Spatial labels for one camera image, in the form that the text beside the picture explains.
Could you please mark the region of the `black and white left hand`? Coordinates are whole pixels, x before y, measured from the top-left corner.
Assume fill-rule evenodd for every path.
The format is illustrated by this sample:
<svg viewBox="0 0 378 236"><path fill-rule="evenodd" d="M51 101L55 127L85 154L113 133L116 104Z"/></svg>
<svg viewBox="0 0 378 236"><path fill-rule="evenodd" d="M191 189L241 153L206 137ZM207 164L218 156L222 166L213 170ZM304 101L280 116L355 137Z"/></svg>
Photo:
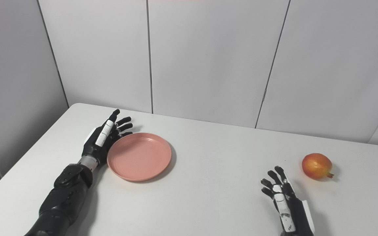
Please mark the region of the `black and white left hand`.
<svg viewBox="0 0 378 236"><path fill-rule="evenodd" d="M82 157L91 157L98 166L104 165L113 144L132 134L128 131L133 127L132 118L128 116L117 121L119 113L120 110L116 109L100 127L95 128L84 143Z"/></svg>

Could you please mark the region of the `black and white right hand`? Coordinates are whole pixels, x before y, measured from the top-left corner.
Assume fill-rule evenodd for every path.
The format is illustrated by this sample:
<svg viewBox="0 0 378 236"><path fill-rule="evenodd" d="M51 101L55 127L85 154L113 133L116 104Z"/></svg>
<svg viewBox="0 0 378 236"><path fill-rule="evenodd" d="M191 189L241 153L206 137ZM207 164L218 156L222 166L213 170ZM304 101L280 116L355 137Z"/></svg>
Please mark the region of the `black and white right hand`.
<svg viewBox="0 0 378 236"><path fill-rule="evenodd" d="M275 166L267 172L273 182L263 178L261 191L270 197L279 214L281 236L314 236L315 226L306 200L300 200L285 175L284 169Z"/></svg>

